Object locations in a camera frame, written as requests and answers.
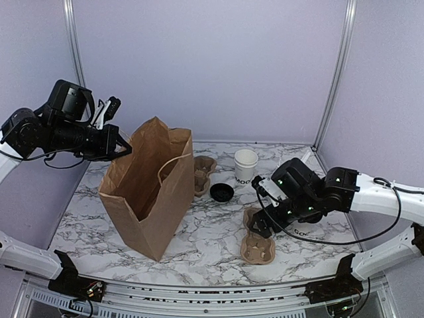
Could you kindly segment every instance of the lavender backdrop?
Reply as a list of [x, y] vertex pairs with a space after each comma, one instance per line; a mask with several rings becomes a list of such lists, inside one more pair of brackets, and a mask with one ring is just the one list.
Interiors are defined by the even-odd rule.
[[346, 1], [75, 0], [87, 85], [196, 140], [313, 143]]
[[[348, 166], [414, 186], [424, 184], [424, 3], [359, 1], [354, 36], [321, 155], [328, 167]], [[352, 214], [361, 237], [393, 219]], [[370, 242], [377, 245], [410, 222]], [[400, 317], [422, 317], [424, 259], [386, 272]]]
[[[75, 81], [61, 1], [3, 1], [0, 10], [0, 123], [19, 107], [35, 109], [59, 78]], [[56, 162], [75, 162], [63, 155]], [[0, 185], [0, 230], [46, 248], [83, 167], [21, 164]], [[23, 274], [0, 268], [0, 313], [9, 317]]]

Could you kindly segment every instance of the white paper cup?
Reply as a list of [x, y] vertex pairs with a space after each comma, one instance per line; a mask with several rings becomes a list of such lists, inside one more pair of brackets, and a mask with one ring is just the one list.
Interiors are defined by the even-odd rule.
[[253, 178], [254, 167], [258, 164], [258, 155], [249, 149], [242, 149], [234, 155], [236, 182], [249, 184]]

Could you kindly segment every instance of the white marble surface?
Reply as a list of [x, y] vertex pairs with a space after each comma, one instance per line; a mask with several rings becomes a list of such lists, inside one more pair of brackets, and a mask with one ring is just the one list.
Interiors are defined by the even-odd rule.
[[[195, 154], [216, 158], [211, 184], [235, 185], [233, 154], [241, 148], [259, 155], [257, 172], [270, 176], [283, 162], [301, 158], [306, 146], [275, 144], [195, 143]], [[307, 165], [323, 175], [312, 155]], [[246, 234], [242, 225], [246, 207], [258, 206], [251, 186], [238, 186], [229, 203], [217, 203], [209, 194], [195, 198], [161, 262], [155, 262], [125, 246], [97, 195], [108, 163], [92, 163], [78, 186], [50, 246], [67, 252], [81, 274], [148, 284], [223, 286], [273, 284], [334, 274], [339, 260], [357, 246], [323, 246], [295, 240], [284, 233], [274, 236], [275, 260], [264, 266], [250, 265], [240, 256]], [[331, 213], [316, 225], [294, 225], [308, 237], [353, 240], [343, 213]]]

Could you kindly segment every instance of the brown paper bag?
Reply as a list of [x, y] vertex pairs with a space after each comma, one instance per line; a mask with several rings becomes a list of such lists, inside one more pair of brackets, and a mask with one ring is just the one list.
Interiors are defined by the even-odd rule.
[[112, 161], [100, 198], [124, 243], [159, 261], [194, 198], [191, 131], [155, 117], [129, 144], [132, 154]]

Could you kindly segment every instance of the black cup lid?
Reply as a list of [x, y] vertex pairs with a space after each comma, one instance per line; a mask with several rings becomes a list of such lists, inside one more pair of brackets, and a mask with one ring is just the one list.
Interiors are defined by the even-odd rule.
[[210, 192], [212, 199], [218, 202], [228, 202], [234, 195], [234, 189], [228, 184], [214, 184]]

